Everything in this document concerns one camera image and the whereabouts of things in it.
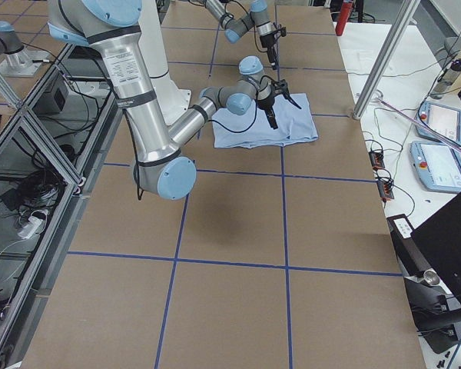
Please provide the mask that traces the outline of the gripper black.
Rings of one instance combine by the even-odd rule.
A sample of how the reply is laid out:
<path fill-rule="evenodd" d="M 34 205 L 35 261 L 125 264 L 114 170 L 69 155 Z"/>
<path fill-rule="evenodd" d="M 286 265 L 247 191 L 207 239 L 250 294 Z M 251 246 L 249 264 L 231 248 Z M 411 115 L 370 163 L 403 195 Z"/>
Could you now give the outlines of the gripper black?
<path fill-rule="evenodd" d="M 270 32 L 265 35 L 260 35 L 260 44 L 263 49 L 267 50 L 268 61 L 273 70 L 278 68 L 277 52 L 275 50 L 275 45 L 277 42 L 277 33 Z"/>
<path fill-rule="evenodd" d="M 276 115 L 273 110 L 274 103 L 275 103 L 275 96 L 273 94 L 269 94 L 266 97 L 257 99 L 257 107 L 260 110 L 265 111 L 265 115 L 267 117 L 267 121 L 270 127 L 273 130 L 276 130 L 278 129 L 278 125 L 277 125 Z"/>

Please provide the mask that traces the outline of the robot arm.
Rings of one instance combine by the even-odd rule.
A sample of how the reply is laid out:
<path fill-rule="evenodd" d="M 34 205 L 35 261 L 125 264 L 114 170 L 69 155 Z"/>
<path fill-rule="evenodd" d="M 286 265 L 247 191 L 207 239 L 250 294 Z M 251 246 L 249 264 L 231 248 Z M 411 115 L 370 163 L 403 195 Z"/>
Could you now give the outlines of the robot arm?
<path fill-rule="evenodd" d="M 48 27 L 52 38 L 100 54 L 101 70 L 129 124 L 138 192 L 185 197 L 197 169 L 181 150 L 222 108 L 243 115 L 256 106 L 271 127 L 277 124 L 275 98 L 287 85 L 266 75 L 256 56 L 240 62 L 236 84 L 206 88 L 191 104 L 189 93 L 170 78 L 153 1 L 50 1 Z"/>
<path fill-rule="evenodd" d="M 271 21 L 266 1 L 252 1 L 248 10 L 236 18 L 230 13 L 225 4 L 231 1 L 189 1 L 190 4 L 207 9 L 217 20 L 224 30 L 227 40 L 236 43 L 251 29 L 257 32 L 260 39 L 260 52 L 267 54 L 268 61 L 273 70 L 279 67 L 276 43 L 279 37 L 285 37 L 285 27 Z"/>

